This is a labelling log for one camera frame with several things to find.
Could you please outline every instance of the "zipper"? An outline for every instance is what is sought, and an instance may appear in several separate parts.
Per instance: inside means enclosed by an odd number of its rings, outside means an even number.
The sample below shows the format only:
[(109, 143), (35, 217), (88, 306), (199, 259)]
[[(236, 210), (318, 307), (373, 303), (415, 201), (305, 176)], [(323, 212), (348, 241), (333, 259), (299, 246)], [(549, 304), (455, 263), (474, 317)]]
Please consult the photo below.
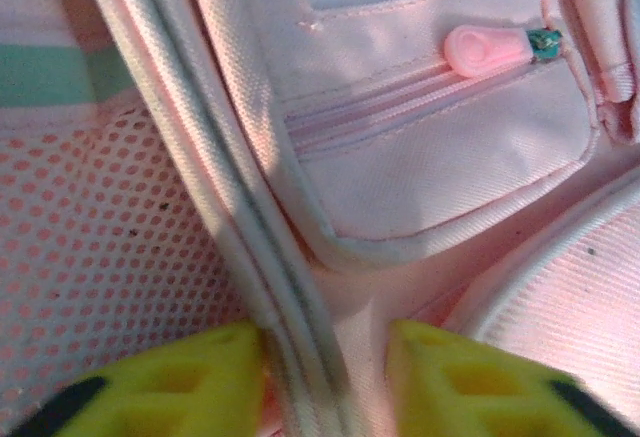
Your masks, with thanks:
[(294, 149), (304, 155), (340, 147), (403, 125), (416, 114), (436, 112), (557, 58), (561, 38), (547, 29), (457, 27), (445, 40), (446, 61), (440, 65), (373, 95), (288, 116)]

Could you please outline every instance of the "teal zipper slider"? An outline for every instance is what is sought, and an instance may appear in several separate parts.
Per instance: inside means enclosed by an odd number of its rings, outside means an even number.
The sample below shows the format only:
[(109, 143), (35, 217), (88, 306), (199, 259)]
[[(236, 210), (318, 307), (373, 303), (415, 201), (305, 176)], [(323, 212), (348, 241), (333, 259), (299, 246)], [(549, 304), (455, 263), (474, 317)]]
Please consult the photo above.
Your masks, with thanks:
[(562, 33), (559, 30), (527, 30), (527, 37), (536, 60), (551, 60), (560, 55)]

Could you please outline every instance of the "woven fabric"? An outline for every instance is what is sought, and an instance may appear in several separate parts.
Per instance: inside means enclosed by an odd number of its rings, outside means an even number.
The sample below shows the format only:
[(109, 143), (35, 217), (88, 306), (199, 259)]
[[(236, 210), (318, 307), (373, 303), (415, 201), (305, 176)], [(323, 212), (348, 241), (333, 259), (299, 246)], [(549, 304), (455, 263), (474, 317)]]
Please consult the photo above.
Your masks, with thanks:
[(103, 117), (1, 145), (0, 435), (83, 372), (244, 316), (142, 102)]

